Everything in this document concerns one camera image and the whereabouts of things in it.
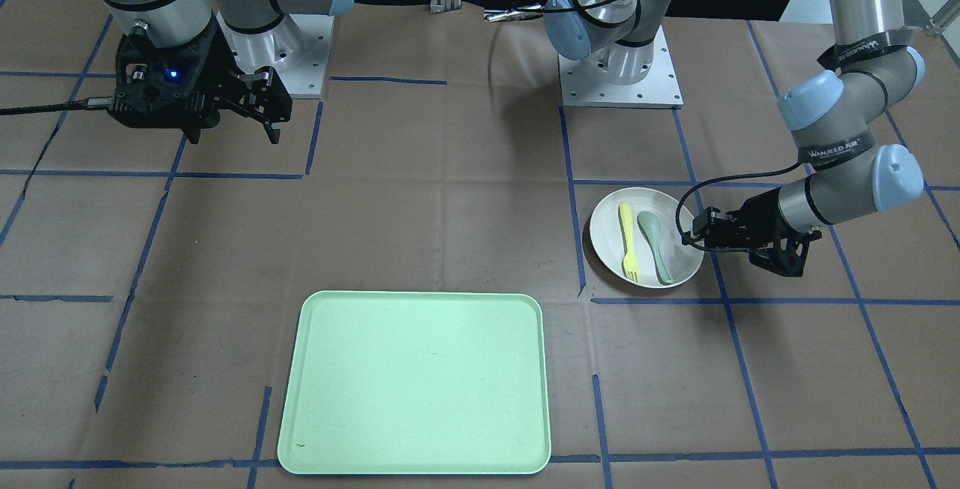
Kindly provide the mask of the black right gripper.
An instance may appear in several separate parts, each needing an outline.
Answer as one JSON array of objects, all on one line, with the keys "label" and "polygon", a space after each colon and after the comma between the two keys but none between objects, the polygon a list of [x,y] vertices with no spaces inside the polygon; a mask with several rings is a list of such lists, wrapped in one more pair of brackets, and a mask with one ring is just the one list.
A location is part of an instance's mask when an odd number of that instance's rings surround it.
[{"label": "black right gripper", "polygon": [[198,145],[202,131],[221,120],[221,110],[251,118],[278,145],[293,100],[270,65],[244,73],[215,17],[185,44],[161,47],[152,27],[135,19],[115,56],[116,84],[110,116],[133,129],[179,129]]}]

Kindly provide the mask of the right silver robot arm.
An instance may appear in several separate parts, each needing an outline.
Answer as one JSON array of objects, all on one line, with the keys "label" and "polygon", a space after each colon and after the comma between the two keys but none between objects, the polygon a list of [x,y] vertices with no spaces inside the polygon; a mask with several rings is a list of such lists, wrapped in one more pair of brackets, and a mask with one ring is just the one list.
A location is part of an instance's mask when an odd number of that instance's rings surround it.
[{"label": "right silver robot arm", "polygon": [[123,32],[115,87],[96,106],[131,129],[175,129],[189,143],[223,110],[278,144],[296,97],[316,97],[329,30],[354,0],[102,0]]}]

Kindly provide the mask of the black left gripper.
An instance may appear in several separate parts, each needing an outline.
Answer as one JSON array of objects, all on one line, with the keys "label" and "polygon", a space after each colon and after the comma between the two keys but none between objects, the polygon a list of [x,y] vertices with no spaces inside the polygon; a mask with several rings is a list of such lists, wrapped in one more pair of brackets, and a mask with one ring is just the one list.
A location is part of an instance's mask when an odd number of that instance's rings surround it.
[{"label": "black left gripper", "polygon": [[[744,251],[754,266],[788,278],[803,276],[810,244],[822,239],[819,230],[799,232],[789,225],[777,190],[747,199],[737,210],[706,208],[692,221],[690,236],[682,237],[682,245],[700,252]],[[703,244],[694,239],[703,239]]]}]

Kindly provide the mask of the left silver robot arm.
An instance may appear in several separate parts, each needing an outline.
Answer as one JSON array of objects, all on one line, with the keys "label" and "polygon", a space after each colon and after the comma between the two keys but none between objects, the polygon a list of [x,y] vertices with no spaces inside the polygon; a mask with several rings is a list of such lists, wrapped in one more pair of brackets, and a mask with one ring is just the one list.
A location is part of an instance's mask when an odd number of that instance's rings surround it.
[{"label": "left silver robot arm", "polygon": [[[670,0],[548,0],[538,8],[554,49],[580,61],[617,46],[653,42]],[[878,146],[870,124],[925,76],[910,45],[902,0],[829,0],[835,43],[820,74],[781,94],[778,109],[812,174],[747,199],[737,210],[706,208],[682,245],[744,253],[754,266],[802,276],[812,241],[829,225],[909,204],[923,192],[921,167],[902,145]]]}]

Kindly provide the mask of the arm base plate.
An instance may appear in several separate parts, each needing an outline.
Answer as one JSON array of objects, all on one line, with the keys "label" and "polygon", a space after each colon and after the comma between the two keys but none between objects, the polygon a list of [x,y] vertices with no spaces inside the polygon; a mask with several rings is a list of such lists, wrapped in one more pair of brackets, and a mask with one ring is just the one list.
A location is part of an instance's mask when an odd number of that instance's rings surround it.
[{"label": "arm base plate", "polygon": [[292,98],[322,98],[335,17],[286,15],[273,30],[260,34],[240,34],[227,27],[222,14],[217,18],[238,68],[251,74],[270,65]]},{"label": "arm base plate", "polygon": [[671,110],[685,105],[663,28],[645,46],[615,43],[580,61],[563,56],[558,61],[567,107]]}]

